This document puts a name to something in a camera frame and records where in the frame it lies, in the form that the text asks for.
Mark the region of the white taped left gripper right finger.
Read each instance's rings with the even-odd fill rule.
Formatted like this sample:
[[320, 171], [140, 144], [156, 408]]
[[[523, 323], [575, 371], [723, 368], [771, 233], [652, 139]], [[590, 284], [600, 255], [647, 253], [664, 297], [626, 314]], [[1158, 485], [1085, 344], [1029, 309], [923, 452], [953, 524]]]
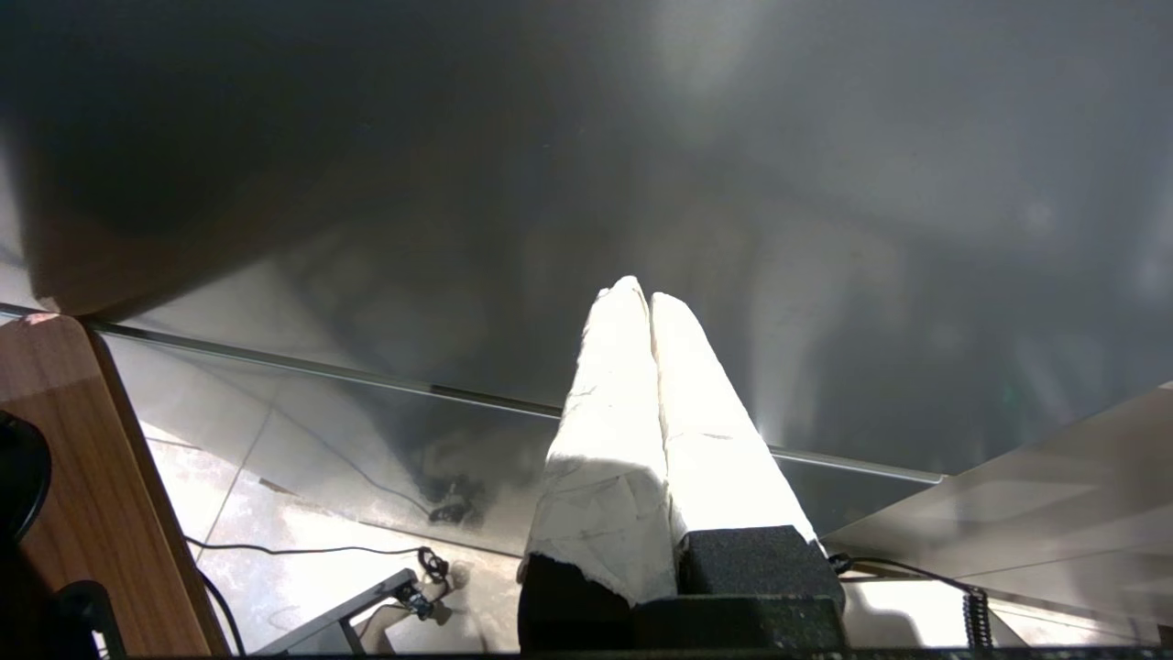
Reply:
[[804, 505], [698, 318], [657, 292], [651, 331], [680, 593], [842, 598]]

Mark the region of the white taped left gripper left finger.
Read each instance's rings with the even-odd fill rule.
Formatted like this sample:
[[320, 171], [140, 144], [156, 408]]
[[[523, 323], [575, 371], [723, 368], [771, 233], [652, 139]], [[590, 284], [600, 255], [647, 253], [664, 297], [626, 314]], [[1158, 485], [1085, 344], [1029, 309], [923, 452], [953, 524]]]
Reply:
[[629, 649], [633, 612], [677, 594], [650, 312], [621, 277], [595, 298], [520, 564], [527, 653]]

